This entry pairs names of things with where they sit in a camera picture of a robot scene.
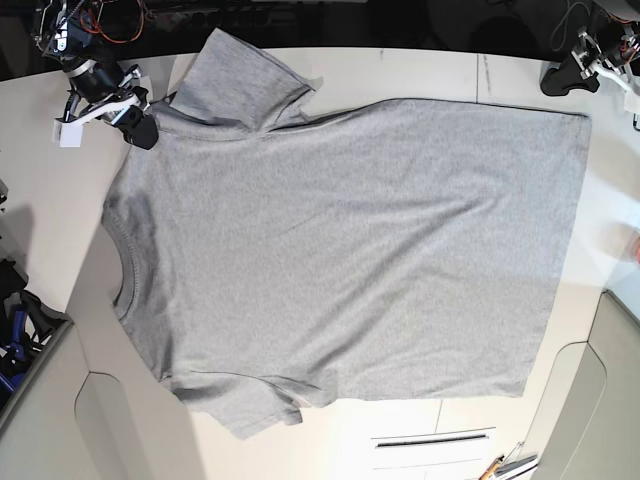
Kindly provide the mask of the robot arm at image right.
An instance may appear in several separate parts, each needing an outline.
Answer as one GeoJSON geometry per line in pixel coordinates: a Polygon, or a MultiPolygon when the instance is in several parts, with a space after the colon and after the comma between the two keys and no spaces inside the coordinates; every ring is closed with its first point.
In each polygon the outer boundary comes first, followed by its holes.
{"type": "Polygon", "coordinates": [[[604,78],[622,89],[639,80],[639,3],[637,1],[582,1],[588,19],[561,62],[550,64],[540,80],[549,97],[572,90],[594,93],[604,78]]]}

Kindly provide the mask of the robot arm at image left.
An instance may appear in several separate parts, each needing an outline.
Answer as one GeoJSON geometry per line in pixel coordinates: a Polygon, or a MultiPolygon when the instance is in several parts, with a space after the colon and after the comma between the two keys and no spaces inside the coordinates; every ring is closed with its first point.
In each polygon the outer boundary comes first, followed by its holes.
{"type": "Polygon", "coordinates": [[[53,123],[53,141],[60,147],[79,147],[85,125],[93,120],[116,128],[132,146],[149,150],[157,143],[140,67],[121,67],[110,50],[143,33],[146,7],[142,1],[136,5],[138,25],[126,39],[102,28],[103,1],[42,1],[36,8],[31,37],[43,57],[60,64],[69,82],[64,110],[53,123]]]}

